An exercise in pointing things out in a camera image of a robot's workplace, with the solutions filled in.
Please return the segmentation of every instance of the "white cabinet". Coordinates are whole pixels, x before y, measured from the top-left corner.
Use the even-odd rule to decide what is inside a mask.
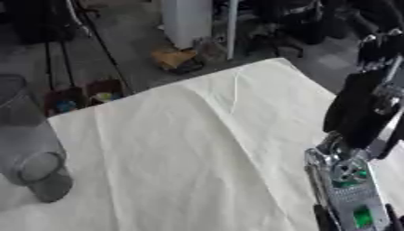
[[[179,49],[212,33],[212,0],[161,0],[164,31]]]

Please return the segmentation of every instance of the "clear plastic cup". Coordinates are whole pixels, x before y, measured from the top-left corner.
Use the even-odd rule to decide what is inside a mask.
[[[0,74],[0,172],[13,184],[27,186],[40,201],[53,202],[73,184],[65,160],[66,152],[24,78]]]

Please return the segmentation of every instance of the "floor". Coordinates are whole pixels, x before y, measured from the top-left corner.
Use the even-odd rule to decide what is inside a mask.
[[[167,40],[163,31],[157,29],[159,17],[151,14],[147,4],[115,5],[103,8],[101,14],[96,24],[135,92],[272,57],[270,50],[262,50],[249,57],[242,55],[242,37],[245,32],[241,27],[234,60],[210,64],[186,76],[175,76],[156,68],[151,59],[151,52],[166,45]],[[0,70],[25,76],[35,95],[40,97],[49,90],[44,74],[43,46],[18,45],[10,31],[9,26],[0,26]],[[306,56],[303,59],[297,58],[292,51],[284,51],[282,55],[318,84],[330,91],[338,91],[344,83],[344,77],[354,68],[354,39],[327,39],[320,45],[306,45],[304,48]],[[69,53],[73,59],[75,79],[80,86],[115,75],[99,45],[84,35],[69,44]],[[67,74],[56,43],[52,44],[52,59],[57,87],[68,87]]]

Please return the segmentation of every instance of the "white cloth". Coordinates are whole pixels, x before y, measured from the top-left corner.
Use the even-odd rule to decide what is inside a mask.
[[[40,204],[0,180],[0,229],[317,230],[303,157],[332,98],[285,60],[265,60],[56,116],[74,189]],[[376,164],[399,212],[402,163]]]

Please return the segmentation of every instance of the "tripod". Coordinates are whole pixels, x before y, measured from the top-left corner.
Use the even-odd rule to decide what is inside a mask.
[[[72,0],[71,3],[73,4],[73,7],[75,9],[77,9],[76,13],[78,14],[79,19],[89,27],[89,30],[85,29],[85,31],[88,32],[87,35],[89,35],[89,37],[91,37],[91,35],[92,35],[91,33],[93,33],[95,35],[96,40],[100,44],[103,52],[106,54],[107,58],[109,59],[109,61],[113,65],[116,73],[118,74],[119,79],[124,83],[127,90],[132,93],[133,90],[129,86],[129,83],[127,82],[126,78],[124,77],[123,72],[119,68],[119,65],[118,65],[116,59],[111,54],[108,47],[106,46],[106,43],[104,42],[103,38],[101,37],[101,35],[100,35],[100,33],[99,33],[99,31],[98,31],[98,29],[96,27],[96,24],[91,20],[90,16],[88,15],[88,13],[94,13],[96,15],[96,17],[99,17],[100,16],[99,12],[97,10],[95,10],[95,9],[87,9],[87,8],[85,8],[83,6],[83,4],[80,3],[79,0]]]

